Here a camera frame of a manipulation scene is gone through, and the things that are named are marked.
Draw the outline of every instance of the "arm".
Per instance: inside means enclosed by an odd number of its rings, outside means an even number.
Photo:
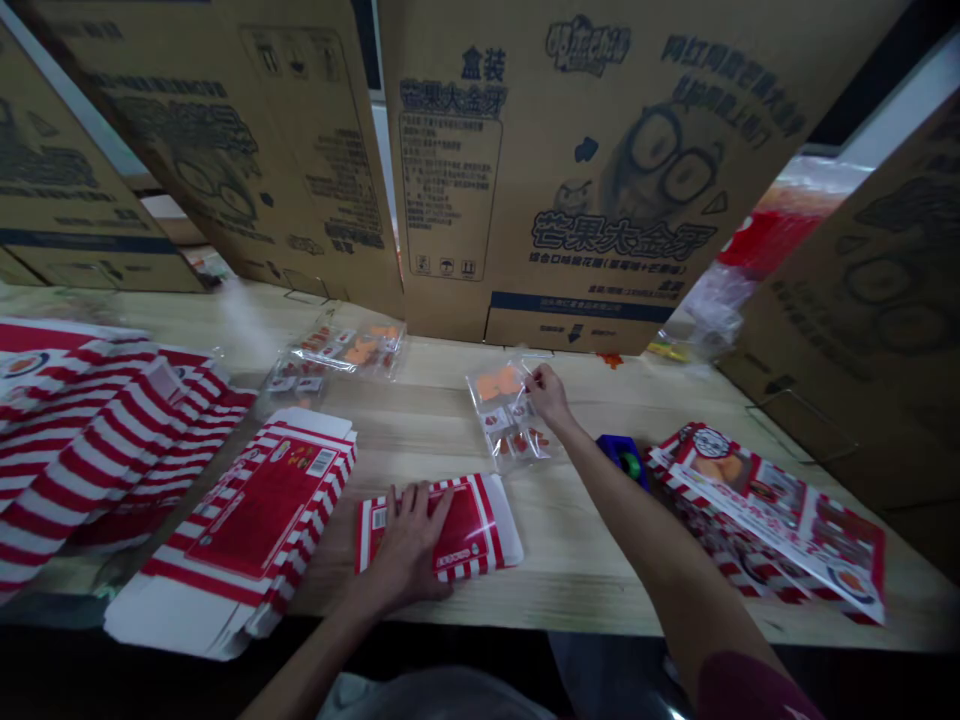
[[[691,699],[700,669],[732,650],[789,677],[740,597],[700,544],[666,508],[616,467],[577,423],[549,365],[527,378],[537,412],[563,443],[610,534],[653,601]]]
[[[300,646],[241,720],[312,720],[320,712],[340,669],[383,617],[418,600],[443,600],[453,593],[433,574],[433,548],[450,511],[447,490],[427,515],[427,483],[410,485],[399,507],[387,495],[387,530],[369,569],[354,578],[346,595]]]

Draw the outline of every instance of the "left hand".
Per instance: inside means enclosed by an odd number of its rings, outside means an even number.
[[[383,541],[353,587],[356,601],[377,617],[420,600],[446,600],[453,594],[452,584],[440,582],[433,571],[433,549],[450,512],[453,489],[447,489],[433,515],[428,515],[429,487],[426,482],[411,483],[398,506],[390,486]]]

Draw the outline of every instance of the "hand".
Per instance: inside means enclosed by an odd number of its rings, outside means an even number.
[[[563,382],[547,364],[540,365],[524,379],[527,392],[537,414],[543,418],[554,433],[578,427],[577,421],[567,404],[567,393]]]
[[[377,555],[354,584],[357,602],[380,617],[419,600],[446,600],[453,586],[437,579],[433,549],[453,502],[448,488],[440,503],[427,515],[429,484],[411,483],[397,506],[393,485],[387,494],[387,529]]]

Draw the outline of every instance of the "cardboard panel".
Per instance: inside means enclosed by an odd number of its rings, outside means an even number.
[[[882,514],[898,535],[960,585],[960,502]]]
[[[641,352],[906,4],[381,3],[410,331]]]
[[[0,280],[8,285],[31,285],[35,287],[46,285],[30,268],[3,248],[0,248]]]
[[[203,290],[4,25],[0,144],[0,245],[47,282]]]
[[[16,8],[239,275],[402,314],[347,0]]]
[[[720,365],[878,511],[960,499],[958,127],[960,92],[767,279]]]

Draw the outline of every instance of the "red sleeve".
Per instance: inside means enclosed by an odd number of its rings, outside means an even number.
[[[708,658],[698,693],[700,720],[824,720],[792,680],[740,653]]]

